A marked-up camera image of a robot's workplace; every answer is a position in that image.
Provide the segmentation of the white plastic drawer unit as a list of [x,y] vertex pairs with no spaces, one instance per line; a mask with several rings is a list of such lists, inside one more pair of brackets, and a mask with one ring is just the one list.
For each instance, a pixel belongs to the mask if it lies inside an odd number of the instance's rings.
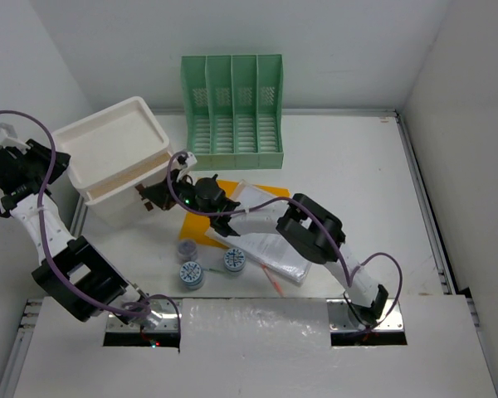
[[128,98],[52,134],[71,155],[67,175],[88,210],[121,227],[150,211],[135,187],[161,182],[173,155],[168,135],[144,99]]

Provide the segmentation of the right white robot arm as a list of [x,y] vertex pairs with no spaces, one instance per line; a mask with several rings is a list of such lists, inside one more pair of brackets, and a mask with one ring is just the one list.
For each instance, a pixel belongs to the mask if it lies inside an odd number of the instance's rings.
[[163,211],[179,204],[184,210],[209,219],[212,229],[224,238],[256,233],[281,235],[304,259],[323,265],[344,287],[349,311],[366,328],[382,317],[388,291],[370,277],[345,244],[338,217],[304,194],[275,197],[244,208],[227,197],[216,177],[195,183],[176,179],[171,172],[162,182],[138,188],[143,199]]

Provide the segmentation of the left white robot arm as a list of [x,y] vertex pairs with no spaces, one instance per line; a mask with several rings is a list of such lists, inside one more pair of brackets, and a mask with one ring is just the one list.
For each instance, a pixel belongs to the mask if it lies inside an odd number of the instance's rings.
[[[159,316],[144,294],[127,305],[120,300],[130,284],[83,236],[74,237],[61,221],[50,192],[42,187],[47,171],[55,181],[68,167],[70,155],[51,150],[30,139],[25,144],[0,144],[0,217],[22,223],[37,249],[39,266],[32,272],[36,283],[74,318],[85,322],[101,308],[78,297],[75,289],[98,303],[110,306],[125,324],[153,329]],[[86,272],[65,285],[81,269]]]

